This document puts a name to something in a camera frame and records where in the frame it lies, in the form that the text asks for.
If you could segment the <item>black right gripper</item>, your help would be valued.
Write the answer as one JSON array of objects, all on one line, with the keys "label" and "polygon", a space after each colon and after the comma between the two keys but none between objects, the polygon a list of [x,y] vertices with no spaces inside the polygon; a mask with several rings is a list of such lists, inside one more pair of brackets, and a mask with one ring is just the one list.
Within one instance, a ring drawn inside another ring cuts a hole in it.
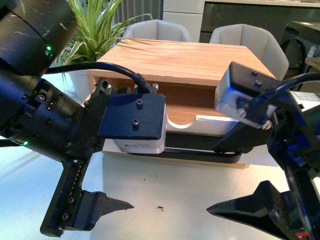
[{"label": "black right gripper", "polygon": [[302,108],[289,91],[270,103],[279,108],[273,114],[273,130],[238,122],[213,150],[248,153],[267,143],[269,153],[285,172],[290,191],[279,192],[266,180],[253,194],[216,203],[206,210],[281,240],[318,240],[320,194],[314,178],[320,175],[320,107]]}]

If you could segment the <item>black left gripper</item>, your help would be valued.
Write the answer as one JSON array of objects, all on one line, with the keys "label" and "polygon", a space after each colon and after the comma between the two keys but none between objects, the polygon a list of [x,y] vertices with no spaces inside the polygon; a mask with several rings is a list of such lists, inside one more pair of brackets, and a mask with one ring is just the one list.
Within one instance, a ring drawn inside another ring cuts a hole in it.
[{"label": "black left gripper", "polygon": [[107,80],[95,85],[88,104],[83,106],[78,131],[65,145],[63,171],[40,227],[40,232],[48,237],[60,237],[65,230],[90,231],[102,216],[134,208],[104,192],[82,189],[92,154],[103,148],[104,140],[98,137],[98,130],[111,91]]}]

